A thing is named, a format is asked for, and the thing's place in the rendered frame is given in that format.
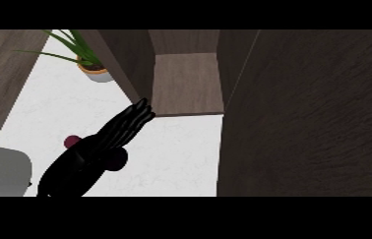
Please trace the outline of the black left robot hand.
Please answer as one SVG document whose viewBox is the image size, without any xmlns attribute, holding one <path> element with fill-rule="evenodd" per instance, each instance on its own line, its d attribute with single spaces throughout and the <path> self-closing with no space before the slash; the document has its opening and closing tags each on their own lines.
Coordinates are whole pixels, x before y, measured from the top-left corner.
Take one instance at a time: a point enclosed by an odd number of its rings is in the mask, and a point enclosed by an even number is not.
<svg viewBox="0 0 372 239">
<path fill-rule="evenodd" d="M 143 98 L 109 120 L 99 132 L 81 139 L 58 157 L 41 177 L 38 197 L 81 197 L 105 171 L 124 168 L 129 161 L 124 145 L 154 117 Z"/>
</svg>

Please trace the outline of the dark wine bottle maroon cap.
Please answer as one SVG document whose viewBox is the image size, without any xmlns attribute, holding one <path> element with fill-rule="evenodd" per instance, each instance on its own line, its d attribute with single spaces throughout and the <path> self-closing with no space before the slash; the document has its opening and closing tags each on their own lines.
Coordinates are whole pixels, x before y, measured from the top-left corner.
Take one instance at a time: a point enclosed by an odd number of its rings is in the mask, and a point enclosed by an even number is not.
<svg viewBox="0 0 372 239">
<path fill-rule="evenodd" d="M 81 138 L 78 136 L 75 135 L 68 136 L 64 141 L 64 146 L 69 149 L 80 140 Z"/>
</svg>

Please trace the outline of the brown wooden cabinet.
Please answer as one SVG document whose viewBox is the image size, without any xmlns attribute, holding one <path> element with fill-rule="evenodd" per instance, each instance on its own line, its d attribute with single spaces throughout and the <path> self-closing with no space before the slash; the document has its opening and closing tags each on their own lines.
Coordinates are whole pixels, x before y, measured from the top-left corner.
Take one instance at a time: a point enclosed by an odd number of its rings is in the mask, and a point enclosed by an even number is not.
<svg viewBox="0 0 372 239">
<path fill-rule="evenodd" d="M 160 117 L 226 112 L 257 30 L 83 30 L 130 101 Z"/>
</svg>

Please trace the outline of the dark brown cabinet door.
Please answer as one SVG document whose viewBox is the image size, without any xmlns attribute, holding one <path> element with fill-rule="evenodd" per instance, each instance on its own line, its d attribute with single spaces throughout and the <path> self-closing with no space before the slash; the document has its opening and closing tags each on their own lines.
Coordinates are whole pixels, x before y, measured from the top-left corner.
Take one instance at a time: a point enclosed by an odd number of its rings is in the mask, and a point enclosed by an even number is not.
<svg viewBox="0 0 372 239">
<path fill-rule="evenodd" d="M 223 30 L 220 196 L 372 197 L 372 30 Z"/>
</svg>

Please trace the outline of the green potted plant white pot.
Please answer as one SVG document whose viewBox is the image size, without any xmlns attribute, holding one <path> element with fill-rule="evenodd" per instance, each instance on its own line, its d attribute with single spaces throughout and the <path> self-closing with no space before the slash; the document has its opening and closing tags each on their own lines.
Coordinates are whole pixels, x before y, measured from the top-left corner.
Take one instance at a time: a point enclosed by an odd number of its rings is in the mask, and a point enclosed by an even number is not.
<svg viewBox="0 0 372 239">
<path fill-rule="evenodd" d="M 65 32 L 59 30 L 62 35 L 55 34 L 50 30 L 44 30 L 44 33 L 67 47 L 67 49 L 75 54 L 75 58 L 69 58 L 55 53 L 40 52 L 34 50 L 24 50 L 24 53 L 33 53 L 37 55 L 49 56 L 72 62 L 87 78 L 96 83 L 109 83 L 114 81 L 108 68 L 105 67 L 92 47 L 89 46 L 78 30 L 69 30 Z"/>
</svg>

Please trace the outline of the brown wooden panel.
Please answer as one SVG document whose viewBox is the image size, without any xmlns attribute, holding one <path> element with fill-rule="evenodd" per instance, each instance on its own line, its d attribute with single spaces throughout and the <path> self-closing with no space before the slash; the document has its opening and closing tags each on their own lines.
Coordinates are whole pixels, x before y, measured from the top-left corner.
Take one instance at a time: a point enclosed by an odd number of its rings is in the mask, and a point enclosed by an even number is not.
<svg viewBox="0 0 372 239">
<path fill-rule="evenodd" d="M 41 30 L 0 30 L 0 129 L 47 43 Z"/>
</svg>

